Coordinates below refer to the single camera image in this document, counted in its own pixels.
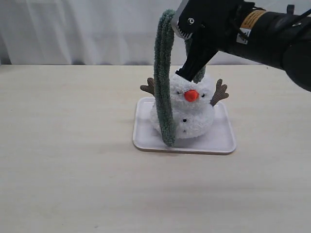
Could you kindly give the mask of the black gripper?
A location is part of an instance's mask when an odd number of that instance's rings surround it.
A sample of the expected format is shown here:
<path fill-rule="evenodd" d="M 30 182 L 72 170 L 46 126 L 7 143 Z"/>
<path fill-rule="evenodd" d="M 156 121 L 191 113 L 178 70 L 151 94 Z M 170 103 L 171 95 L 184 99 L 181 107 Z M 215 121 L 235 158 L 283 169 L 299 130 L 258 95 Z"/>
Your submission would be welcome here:
<path fill-rule="evenodd" d="M 244 0 L 190 0 L 189 16 L 195 23 L 185 40 L 186 61 L 175 74 L 192 82 L 218 52 L 245 52 L 240 25 L 245 16 Z"/>

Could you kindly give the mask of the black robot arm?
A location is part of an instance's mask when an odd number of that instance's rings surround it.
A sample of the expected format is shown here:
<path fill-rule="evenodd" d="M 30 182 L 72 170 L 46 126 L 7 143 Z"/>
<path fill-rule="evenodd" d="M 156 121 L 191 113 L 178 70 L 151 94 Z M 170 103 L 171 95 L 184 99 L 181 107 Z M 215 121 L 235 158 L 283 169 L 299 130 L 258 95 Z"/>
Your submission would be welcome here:
<path fill-rule="evenodd" d="M 192 81 L 218 53 L 224 52 L 286 72 L 299 87 L 311 89 L 311 13 L 278 13 L 244 0 L 184 0 L 172 28 L 190 40 L 184 65 L 176 72 Z"/>

